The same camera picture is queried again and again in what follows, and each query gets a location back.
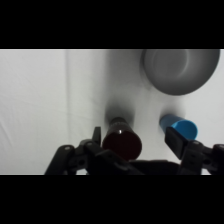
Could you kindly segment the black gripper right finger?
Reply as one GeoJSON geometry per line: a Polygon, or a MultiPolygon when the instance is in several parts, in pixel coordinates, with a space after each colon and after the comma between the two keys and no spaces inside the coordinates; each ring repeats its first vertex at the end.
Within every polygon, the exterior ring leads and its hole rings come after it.
{"type": "Polygon", "coordinates": [[[166,129],[165,143],[181,161],[178,175],[200,175],[203,169],[211,175],[224,175],[224,144],[209,148],[197,140],[187,140],[172,127],[166,129]]]}

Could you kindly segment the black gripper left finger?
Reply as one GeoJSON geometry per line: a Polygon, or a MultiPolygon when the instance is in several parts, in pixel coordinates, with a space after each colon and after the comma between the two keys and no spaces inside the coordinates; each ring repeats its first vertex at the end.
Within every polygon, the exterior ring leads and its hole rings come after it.
{"type": "Polygon", "coordinates": [[[45,174],[76,175],[79,170],[86,170],[89,175],[142,175],[142,172],[111,150],[103,150],[100,143],[101,128],[96,127],[92,138],[82,140],[77,147],[60,146],[45,174]]]}

